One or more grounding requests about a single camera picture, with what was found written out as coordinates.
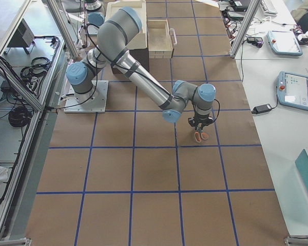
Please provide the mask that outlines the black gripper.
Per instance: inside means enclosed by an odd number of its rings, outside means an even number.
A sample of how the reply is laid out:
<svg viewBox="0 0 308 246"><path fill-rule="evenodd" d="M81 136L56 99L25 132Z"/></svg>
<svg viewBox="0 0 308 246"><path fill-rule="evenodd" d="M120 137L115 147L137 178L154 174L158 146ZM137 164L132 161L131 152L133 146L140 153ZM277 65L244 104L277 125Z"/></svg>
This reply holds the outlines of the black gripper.
<svg viewBox="0 0 308 246"><path fill-rule="evenodd" d="M194 128L195 133L205 133L204 128L213 123L213 119L211 117L208 118L198 118L191 117L188 118L188 123L191 127Z"/></svg>

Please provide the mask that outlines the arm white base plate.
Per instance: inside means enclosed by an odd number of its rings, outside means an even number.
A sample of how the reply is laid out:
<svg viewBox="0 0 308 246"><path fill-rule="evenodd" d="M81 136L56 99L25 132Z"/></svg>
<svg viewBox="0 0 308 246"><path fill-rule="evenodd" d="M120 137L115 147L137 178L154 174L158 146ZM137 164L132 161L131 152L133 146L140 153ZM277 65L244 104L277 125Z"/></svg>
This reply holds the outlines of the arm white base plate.
<svg viewBox="0 0 308 246"><path fill-rule="evenodd" d="M92 80L93 88L86 94L77 94L72 85L69 86L69 94L66 99L65 113L104 113L106 109L106 100L109 81Z"/></svg>

